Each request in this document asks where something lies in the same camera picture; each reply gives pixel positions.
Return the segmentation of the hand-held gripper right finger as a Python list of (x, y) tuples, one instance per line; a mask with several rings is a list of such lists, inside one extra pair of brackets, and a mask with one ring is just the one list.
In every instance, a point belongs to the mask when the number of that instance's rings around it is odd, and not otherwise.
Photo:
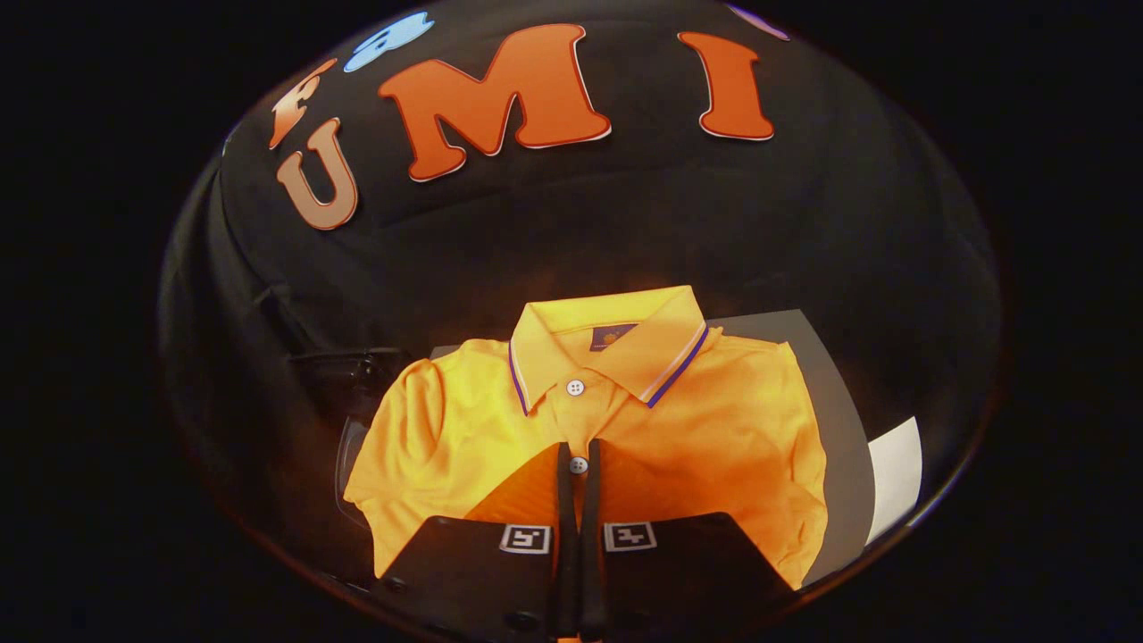
[(645, 465), (602, 439), (588, 463), (581, 638), (733, 640), (796, 605), (730, 514), (674, 509)]

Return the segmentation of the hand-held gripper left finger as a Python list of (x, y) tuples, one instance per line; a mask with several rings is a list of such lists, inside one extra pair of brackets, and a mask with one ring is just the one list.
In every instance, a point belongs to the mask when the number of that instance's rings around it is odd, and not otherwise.
[(465, 517), (434, 515), (374, 582), (374, 601), (435, 640), (555, 640), (576, 630), (572, 449), (547, 447)]

